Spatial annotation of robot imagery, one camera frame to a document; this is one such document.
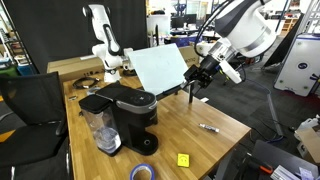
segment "wooden table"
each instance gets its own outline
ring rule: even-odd
[[[96,75],[103,79],[103,74]],[[78,101],[86,90],[73,89],[72,83],[63,84],[67,108],[72,166],[75,179],[129,179],[131,170],[140,163],[150,164],[156,179],[202,179],[249,131],[250,128],[194,98],[179,91],[158,102],[158,124],[146,130],[157,136],[158,150],[150,156],[140,155],[123,147],[115,157],[99,151],[84,117],[79,116]],[[137,77],[125,77],[121,84],[141,87]],[[214,133],[198,126],[205,123],[220,129]],[[190,167],[178,167],[177,155],[190,155]]]

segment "sticky note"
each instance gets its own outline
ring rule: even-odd
[[[189,167],[189,154],[178,154],[178,166]]]

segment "coffee maker lid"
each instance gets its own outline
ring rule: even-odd
[[[99,114],[109,106],[109,102],[110,100],[93,94],[81,99],[79,105],[83,110]]]
[[[114,101],[117,96],[130,89],[130,87],[123,86],[120,83],[112,83],[98,90],[96,95]]]
[[[131,104],[135,107],[148,107],[157,101],[156,96],[154,94],[139,89],[132,89],[130,91],[126,91],[117,96],[116,100]]]

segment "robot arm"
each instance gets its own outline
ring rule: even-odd
[[[109,17],[109,8],[104,8],[103,5],[93,4],[85,6],[83,9],[83,14],[92,20],[93,29],[96,38],[104,44],[98,44],[92,47],[92,52],[94,55],[99,57],[106,69],[104,81],[105,82],[115,82],[120,79],[119,72],[116,70],[119,66],[124,66],[127,69],[133,69],[128,59],[123,60],[120,55],[121,48],[117,43],[115,36],[113,34]],[[132,51],[132,49],[124,49],[124,53],[127,51]]]
[[[184,74],[185,87],[197,81],[198,87],[206,88],[213,76],[221,69],[235,83],[242,80],[228,63],[240,52],[246,57],[255,57],[265,52],[275,41],[276,34],[266,25],[257,9],[270,0],[228,0],[217,8],[200,29],[198,36],[215,19],[215,31],[222,37],[209,50],[200,67],[191,66]]]

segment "pen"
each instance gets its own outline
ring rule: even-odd
[[[206,125],[206,124],[199,124],[200,127],[204,128],[204,129],[208,129],[210,131],[214,131],[214,132],[219,132],[220,130],[218,128]]]

